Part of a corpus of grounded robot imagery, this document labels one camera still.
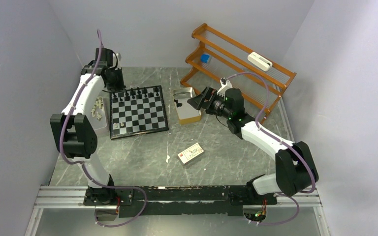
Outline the orange wooden rack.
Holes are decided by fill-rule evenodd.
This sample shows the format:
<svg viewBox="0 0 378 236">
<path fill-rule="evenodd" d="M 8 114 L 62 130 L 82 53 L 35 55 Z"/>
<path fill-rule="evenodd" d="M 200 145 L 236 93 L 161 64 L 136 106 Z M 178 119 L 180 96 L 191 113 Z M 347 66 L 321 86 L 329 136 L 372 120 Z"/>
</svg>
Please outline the orange wooden rack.
<svg viewBox="0 0 378 236">
<path fill-rule="evenodd" d="M 191 33 L 197 40 L 197 48 L 190 53 L 185 62 L 191 66 L 187 75 L 181 80 L 181 85 L 194 87 L 195 81 L 200 81 L 200 75 L 219 83 L 220 78 L 236 75 L 230 79 L 234 88 L 240 89 L 244 99 L 258 109 L 264 109 L 259 121 L 264 122 L 282 99 L 295 76 L 295 72 L 267 58 L 273 63 L 268 71 L 262 71 L 248 61 L 248 55 L 253 49 L 232 39 L 224 33 L 212 28 L 206 23 L 201 24 Z M 202 54 L 212 58 L 209 64 L 201 63 Z"/>
</svg>

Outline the black mounting base plate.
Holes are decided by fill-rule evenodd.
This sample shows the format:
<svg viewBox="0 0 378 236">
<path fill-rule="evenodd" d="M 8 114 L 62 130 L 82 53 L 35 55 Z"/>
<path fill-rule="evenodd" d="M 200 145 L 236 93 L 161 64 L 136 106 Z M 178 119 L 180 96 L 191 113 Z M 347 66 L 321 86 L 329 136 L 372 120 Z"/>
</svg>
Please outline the black mounting base plate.
<svg viewBox="0 0 378 236">
<path fill-rule="evenodd" d="M 83 200 L 87 207 L 100 210 L 112 207 L 120 218 L 181 214 L 244 216 L 246 206 L 276 204 L 275 194 L 259 195 L 248 185 L 89 187 Z"/>
</svg>

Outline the black pawn in tin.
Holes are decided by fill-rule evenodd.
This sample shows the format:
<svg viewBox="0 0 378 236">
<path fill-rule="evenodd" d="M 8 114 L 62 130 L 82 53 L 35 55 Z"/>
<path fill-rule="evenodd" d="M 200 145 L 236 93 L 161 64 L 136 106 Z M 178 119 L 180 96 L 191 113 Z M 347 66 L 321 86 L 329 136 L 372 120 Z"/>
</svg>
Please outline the black pawn in tin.
<svg viewBox="0 0 378 236">
<path fill-rule="evenodd" d="M 182 103 L 180 103 L 177 99 L 174 99 L 174 102 L 175 102 L 175 105 L 176 105 L 176 107 L 178 108 L 178 107 L 182 107 Z"/>
</svg>

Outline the blue block on rack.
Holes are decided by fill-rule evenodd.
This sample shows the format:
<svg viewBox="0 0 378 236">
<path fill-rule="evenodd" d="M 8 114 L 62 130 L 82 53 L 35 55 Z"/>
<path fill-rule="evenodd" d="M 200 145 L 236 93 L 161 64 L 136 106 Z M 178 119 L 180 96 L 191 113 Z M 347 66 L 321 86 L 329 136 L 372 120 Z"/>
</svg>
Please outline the blue block on rack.
<svg viewBox="0 0 378 236">
<path fill-rule="evenodd" d="M 199 61 L 201 63 L 209 64 L 211 60 L 211 56 L 209 54 L 202 54 L 199 58 Z"/>
</svg>

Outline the white device on rack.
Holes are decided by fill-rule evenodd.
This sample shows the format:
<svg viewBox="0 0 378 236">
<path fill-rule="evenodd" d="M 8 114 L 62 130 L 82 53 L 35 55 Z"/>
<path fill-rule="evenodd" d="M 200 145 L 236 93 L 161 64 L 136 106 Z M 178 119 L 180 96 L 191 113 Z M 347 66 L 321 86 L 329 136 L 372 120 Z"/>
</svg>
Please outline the white device on rack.
<svg viewBox="0 0 378 236">
<path fill-rule="evenodd" d="M 251 52 L 248 55 L 248 61 L 262 71 L 268 71 L 271 67 L 273 67 L 273 63 L 271 61 L 256 52 Z"/>
</svg>

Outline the black white chessboard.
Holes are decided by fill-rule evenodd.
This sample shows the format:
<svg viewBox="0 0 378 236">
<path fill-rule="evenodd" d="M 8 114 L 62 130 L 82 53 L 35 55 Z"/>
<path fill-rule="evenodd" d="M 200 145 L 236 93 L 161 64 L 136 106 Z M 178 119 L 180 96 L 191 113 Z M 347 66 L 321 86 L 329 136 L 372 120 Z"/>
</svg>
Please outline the black white chessboard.
<svg viewBox="0 0 378 236">
<path fill-rule="evenodd" d="M 159 87 L 159 96 L 155 96 L 154 87 Z M 122 92 L 110 94 L 110 139 L 121 139 L 140 134 L 150 134 L 169 130 L 167 111 L 162 93 L 162 86 L 156 85 L 141 88 L 142 98 L 137 99 L 137 88 L 135 98 L 125 101 L 125 93 L 130 89 Z"/>
</svg>

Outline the tin box white pieces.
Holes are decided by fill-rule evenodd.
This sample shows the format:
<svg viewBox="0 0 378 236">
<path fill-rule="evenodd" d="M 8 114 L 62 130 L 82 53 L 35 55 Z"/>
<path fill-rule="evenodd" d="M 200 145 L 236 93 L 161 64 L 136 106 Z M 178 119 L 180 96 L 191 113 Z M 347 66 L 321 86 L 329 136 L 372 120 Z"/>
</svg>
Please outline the tin box white pieces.
<svg viewBox="0 0 378 236">
<path fill-rule="evenodd" d="M 109 121 L 105 100 L 99 96 L 91 108 L 89 121 L 97 135 L 103 135 L 109 132 Z"/>
</svg>

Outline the white red card box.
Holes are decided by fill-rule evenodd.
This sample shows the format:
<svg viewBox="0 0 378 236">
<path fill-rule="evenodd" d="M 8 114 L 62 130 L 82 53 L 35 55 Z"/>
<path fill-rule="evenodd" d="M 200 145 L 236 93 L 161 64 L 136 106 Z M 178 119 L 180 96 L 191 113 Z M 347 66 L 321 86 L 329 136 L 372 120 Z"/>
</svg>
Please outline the white red card box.
<svg viewBox="0 0 378 236">
<path fill-rule="evenodd" d="M 200 156 L 202 153 L 204 153 L 204 149 L 200 146 L 199 143 L 195 143 L 184 151 L 178 153 L 177 156 L 183 164 L 187 164 L 191 160 Z"/>
</svg>

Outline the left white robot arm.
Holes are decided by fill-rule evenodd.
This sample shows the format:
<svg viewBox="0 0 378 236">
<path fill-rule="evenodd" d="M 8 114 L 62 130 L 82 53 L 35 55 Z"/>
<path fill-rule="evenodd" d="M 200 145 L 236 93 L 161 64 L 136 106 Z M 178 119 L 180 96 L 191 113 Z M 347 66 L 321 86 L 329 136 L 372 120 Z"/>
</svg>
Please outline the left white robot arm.
<svg viewBox="0 0 378 236">
<path fill-rule="evenodd" d="M 83 67 L 79 85 L 68 105 L 61 113 L 50 117 L 56 148 L 62 159 L 82 169 L 88 181 L 88 197 L 106 205 L 115 201 L 117 191 L 112 177 L 95 153 L 97 135 L 87 113 L 102 90 L 109 93 L 125 91 L 119 62 L 120 56 L 111 49 L 97 48 L 95 60 Z"/>
</svg>

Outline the tin box black pieces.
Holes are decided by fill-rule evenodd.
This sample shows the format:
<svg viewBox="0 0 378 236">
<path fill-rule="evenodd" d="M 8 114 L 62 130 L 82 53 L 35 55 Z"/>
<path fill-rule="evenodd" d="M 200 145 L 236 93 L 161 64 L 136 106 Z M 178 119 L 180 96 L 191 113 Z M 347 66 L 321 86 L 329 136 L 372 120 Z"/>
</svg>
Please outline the tin box black pieces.
<svg viewBox="0 0 378 236">
<path fill-rule="evenodd" d="M 187 103 L 188 99 L 195 97 L 195 91 L 192 87 L 175 89 L 172 92 L 173 101 L 177 99 L 182 103 L 182 107 L 176 107 L 177 116 L 180 125 L 201 121 L 201 112 Z"/>
</svg>

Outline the black piece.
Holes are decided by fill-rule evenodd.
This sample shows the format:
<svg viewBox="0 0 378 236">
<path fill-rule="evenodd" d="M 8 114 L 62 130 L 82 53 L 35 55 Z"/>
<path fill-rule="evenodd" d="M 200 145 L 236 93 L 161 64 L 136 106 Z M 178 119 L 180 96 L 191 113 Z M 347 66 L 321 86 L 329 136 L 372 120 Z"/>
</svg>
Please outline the black piece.
<svg viewBox="0 0 378 236">
<path fill-rule="evenodd" d="M 128 91 L 125 93 L 125 101 L 130 101 L 130 94 Z"/>
</svg>

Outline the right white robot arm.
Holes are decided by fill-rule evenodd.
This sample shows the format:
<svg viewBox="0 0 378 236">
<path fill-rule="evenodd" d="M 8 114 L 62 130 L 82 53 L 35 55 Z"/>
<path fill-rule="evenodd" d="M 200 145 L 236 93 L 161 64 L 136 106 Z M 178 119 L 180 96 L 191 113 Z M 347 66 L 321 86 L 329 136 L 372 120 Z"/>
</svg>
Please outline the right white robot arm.
<svg viewBox="0 0 378 236">
<path fill-rule="evenodd" d="M 299 192 L 312 193 L 318 173 L 309 146 L 305 142 L 285 140 L 265 128 L 244 108 L 244 98 L 237 88 L 215 90 L 206 87 L 188 104 L 207 114 L 226 118 L 229 131 L 250 142 L 273 158 L 275 173 L 255 177 L 249 181 L 246 198 L 257 204 L 269 193 L 293 196 Z"/>
</svg>

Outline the aluminium rail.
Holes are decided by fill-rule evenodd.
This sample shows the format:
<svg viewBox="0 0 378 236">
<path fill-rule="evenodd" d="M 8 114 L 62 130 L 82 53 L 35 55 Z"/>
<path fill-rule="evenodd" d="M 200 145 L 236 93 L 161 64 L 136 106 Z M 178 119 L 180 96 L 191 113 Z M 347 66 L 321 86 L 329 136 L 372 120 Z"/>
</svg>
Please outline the aluminium rail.
<svg viewBox="0 0 378 236">
<path fill-rule="evenodd" d="M 85 186 L 42 186 L 39 189 L 34 205 L 42 208 L 81 208 Z M 301 207 L 322 207 L 317 191 L 311 194 L 299 193 L 293 196 Z"/>
</svg>

